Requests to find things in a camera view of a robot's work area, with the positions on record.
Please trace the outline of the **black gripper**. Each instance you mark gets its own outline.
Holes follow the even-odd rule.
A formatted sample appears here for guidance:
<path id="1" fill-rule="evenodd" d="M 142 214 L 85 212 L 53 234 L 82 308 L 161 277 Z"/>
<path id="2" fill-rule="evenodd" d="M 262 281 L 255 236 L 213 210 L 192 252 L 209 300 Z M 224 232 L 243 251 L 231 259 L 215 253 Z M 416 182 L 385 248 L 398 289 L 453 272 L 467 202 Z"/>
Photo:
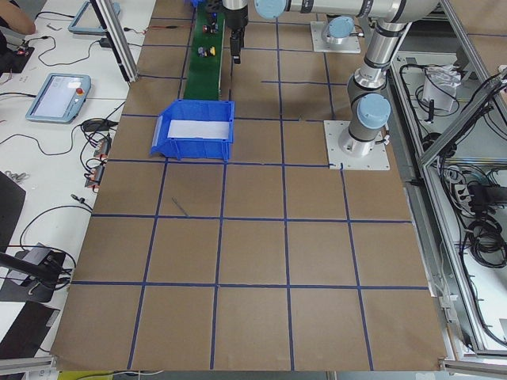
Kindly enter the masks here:
<path id="1" fill-rule="evenodd" d="M 231 30 L 230 49 L 234 64 L 241 63 L 242 38 L 248 25 L 248 7 L 241 9 L 224 8 L 226 26 Z"/>

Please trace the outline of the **person forearm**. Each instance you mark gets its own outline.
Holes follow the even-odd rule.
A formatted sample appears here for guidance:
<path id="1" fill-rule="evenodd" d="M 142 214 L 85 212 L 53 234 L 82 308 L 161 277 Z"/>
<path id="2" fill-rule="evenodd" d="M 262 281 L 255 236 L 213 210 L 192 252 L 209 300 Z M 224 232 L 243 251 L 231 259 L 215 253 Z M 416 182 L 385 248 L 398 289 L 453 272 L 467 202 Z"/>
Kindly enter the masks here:
<path id="1" fill-rule="evenodd" d="M 36 33 L 34 21 L 11 1 L 1 0 L 1 26 L 21 35 Z"/>

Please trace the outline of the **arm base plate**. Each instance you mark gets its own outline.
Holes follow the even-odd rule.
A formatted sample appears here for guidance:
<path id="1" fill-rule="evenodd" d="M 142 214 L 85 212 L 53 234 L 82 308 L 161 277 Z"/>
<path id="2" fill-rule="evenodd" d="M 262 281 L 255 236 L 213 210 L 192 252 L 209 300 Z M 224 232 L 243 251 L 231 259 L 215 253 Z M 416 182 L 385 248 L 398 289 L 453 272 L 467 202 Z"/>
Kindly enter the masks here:
<path id="1" fill-rule="evenodd" d="M 349 121 L 325 120 L 324 136 L 330 169 L 388 171 L 386 145 L 379 131 L 371 142 L 356 141 L 349 134 Z"/>
<path id="2" fill-rule="evenodd" d="M 311 40 L 313 51 L 342 53 L 342 54 L 360 54 L 360 41 L 357 36 L 349 35 L 343 38 L 335 38 L 331 35 L 325 35 L 328 24 L 325 21 L 311 22 Z"/>

